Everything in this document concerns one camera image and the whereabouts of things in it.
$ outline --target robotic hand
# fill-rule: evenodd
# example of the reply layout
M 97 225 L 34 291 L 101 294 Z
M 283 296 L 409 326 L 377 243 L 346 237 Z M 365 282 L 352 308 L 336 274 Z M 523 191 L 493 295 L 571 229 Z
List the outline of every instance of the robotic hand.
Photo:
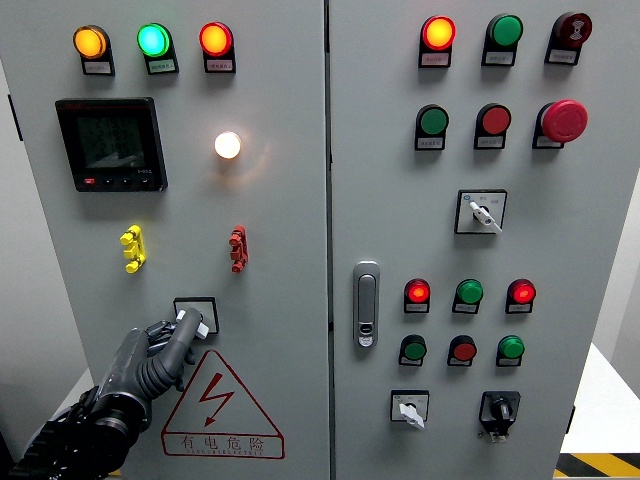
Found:
M 129 332 L 103 382 L 45 423 L 9 478 L 93 480 L 120 468 L 151 424 L 151 401 L 174 385 L 184 389 L 183 362 L 195 364 L 191 342 L 206 336 L 197 310 L 177 321 Z

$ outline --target electrical hazard warning sign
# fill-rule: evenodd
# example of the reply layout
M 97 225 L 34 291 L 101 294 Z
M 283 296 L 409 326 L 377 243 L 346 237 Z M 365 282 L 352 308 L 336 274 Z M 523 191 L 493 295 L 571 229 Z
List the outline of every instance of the electrical hazard warning sign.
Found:
M 162 429 L 165 455 L 281 460 L 284 437 L 216 350 L 205 352 Z

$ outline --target white glowing light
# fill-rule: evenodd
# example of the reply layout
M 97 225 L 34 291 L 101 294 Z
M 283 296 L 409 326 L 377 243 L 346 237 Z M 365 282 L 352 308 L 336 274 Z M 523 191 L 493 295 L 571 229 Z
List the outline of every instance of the white glowing light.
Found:
M 240 153 L 240 137 L 233 132 L 222 132 L 216 138 L 216 153 L 222 158 L 235 158 Z

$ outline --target gray metal panel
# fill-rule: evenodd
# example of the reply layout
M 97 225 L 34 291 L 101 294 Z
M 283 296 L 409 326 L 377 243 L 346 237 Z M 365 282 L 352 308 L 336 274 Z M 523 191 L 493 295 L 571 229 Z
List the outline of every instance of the gray metal panel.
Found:
M 131 478 L 328 476 L 323 13 L 312 0 L 0 5 L 0 53 L 94 377 L 128 329 L 170 318 L 174 297 L 215 296 L 220 335 L 197 354 L 215 347 L 285 437 L 281 461 L 164 456 L 171 392 L 123 469 Z M 233 31 L 236 75 L 203 71 L 198 33 L 210 21 Z M 179 74 L 147 75 L 135 38 L 148 22 L 171 32 Z M 82 75 L 71 39 L 86 24 L 110 36 L 115 78 Z M 155 99 L 168 190 L 77 193 L 54 102 L 135 96 Z M 225 130 L 243 141 L 233 162 L 213 152 Z M 118 239 L 132 223 L 148 261 L 128 275 Z M 240 275 L 229 259 L 236 224 L 250 253 Z M 233 401 L 225 409 L 243 415 Z
M 640 42 L 637 2 L 491 0 L 331 5 L 336 471 L 342 479 L 550 478 L 598 317 L 638 169 Z M 545 66 L 550 29 L 567 11 L 594 21 L 575 68 Z M 485 29 L 508 12 L 524 22 L 515 67 L 481 68 Z M 432 15 L 449 15 L 458 36 L 448 70 L 417 69 L 418 38 Z M 583 102 L 585 134 L 562 151 L 532 151 L 538 110 L 561 98 Z M 476 114 L 505 104 L 513 122 L 503 151 L 474 151 Z M 418 110 L 450 116 L 447 148 L 414 152 Z M 504 188 L 500 237 L 454 236 L 459 189 Z M 378 345 L 352 341 L 352 270 L 380 265 Z M 431 313 L 404 315 L 414 277 L 430 282 Z M 506 289 L 535 284 L 533 313 L 505 315 Z M 458 282 L 479 279 L 480 313 L 451 313 Z M 423 335 L 422 368 L 397 364 L 402 338 Z M 449 342 L 474 338 L 471 368 L 446 366 Z M 497 369 L 507 334 L 527 347 L 520 368 Z M 428 389 L 426 431 L 389 421 L 392 389 Z M 507 443 L 478 438 L 482 392 L 517 390 L 519 415 Z

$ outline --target green indicator light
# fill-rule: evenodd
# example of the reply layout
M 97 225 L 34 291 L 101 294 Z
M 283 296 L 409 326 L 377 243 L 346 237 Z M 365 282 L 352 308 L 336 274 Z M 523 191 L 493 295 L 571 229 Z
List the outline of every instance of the green indicator light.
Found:
M 421 343 L 410 343 L 404 348 L 404 356 L 409 360 L 420 360 L 427 354 L 427 348 Z
M 498 350 L 505 358 L 520 358 L 524 353 L 524 343 L 516 335 L 504 337 L 498 345 Z
M 430 108 L 422 114 L 420 119 L 420 127 L 429 135 L 437 135 L 447 128 L 449 119 L 444 110 L 439 108 Z
M 489 36 L 501 47 L 510 47 L 518 43 L 522 30 L 522 21 L 515 15 L 499 15 L 489 25 Z
M 482 285 L 477 280 L 465 280 L 458 285 L 456 293 L 468 305 L 478 303 L 482 299 Z
M 161 57 L 170 45 L 169 32 L 162 25 L 150 23 L 138 31 L 138 46 L 149 57 Z

